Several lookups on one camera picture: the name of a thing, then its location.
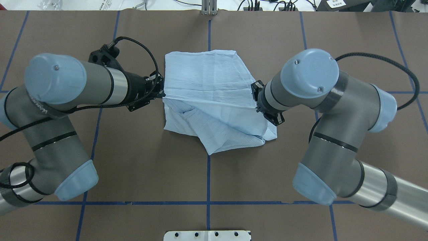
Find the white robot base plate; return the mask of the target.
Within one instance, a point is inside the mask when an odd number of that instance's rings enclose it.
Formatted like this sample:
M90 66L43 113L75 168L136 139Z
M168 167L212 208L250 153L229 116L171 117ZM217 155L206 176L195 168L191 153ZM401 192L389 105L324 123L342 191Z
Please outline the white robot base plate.
M251 231L246 230L200 230L168 231L164 241L252 241Z

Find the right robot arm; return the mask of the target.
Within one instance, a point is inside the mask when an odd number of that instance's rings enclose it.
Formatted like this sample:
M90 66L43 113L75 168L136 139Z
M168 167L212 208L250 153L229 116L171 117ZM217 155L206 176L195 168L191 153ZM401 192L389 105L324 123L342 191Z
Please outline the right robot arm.
M351 56L378 59L404 71L415 85L411 99L398 106L390 93L341 71L337 62ZM283 112L299 105L322 114L293 178L298 193L326 206L338 197L347 198L427 229L427 189L356 158L367 133L387 128L397 111L419 96L419 80L411 70L376 54L353 52L333 58L312 48L292 57L267 84L258 80L251 89L257 112L275 126L284 122Z

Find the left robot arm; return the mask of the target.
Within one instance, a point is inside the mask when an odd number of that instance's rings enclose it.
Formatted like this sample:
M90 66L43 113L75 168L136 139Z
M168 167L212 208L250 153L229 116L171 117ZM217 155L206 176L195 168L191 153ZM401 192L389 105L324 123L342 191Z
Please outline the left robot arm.
M41 53L25 69L24 84L1 98L1 123L23 132L34 158L1 170L1 215L55 195L69 201L98 183L69 115L92 108L125 106L134 111L162 98L163 77L153 54L155 70L148 76L125 71L117 61L116 43L103 45L88 61Z

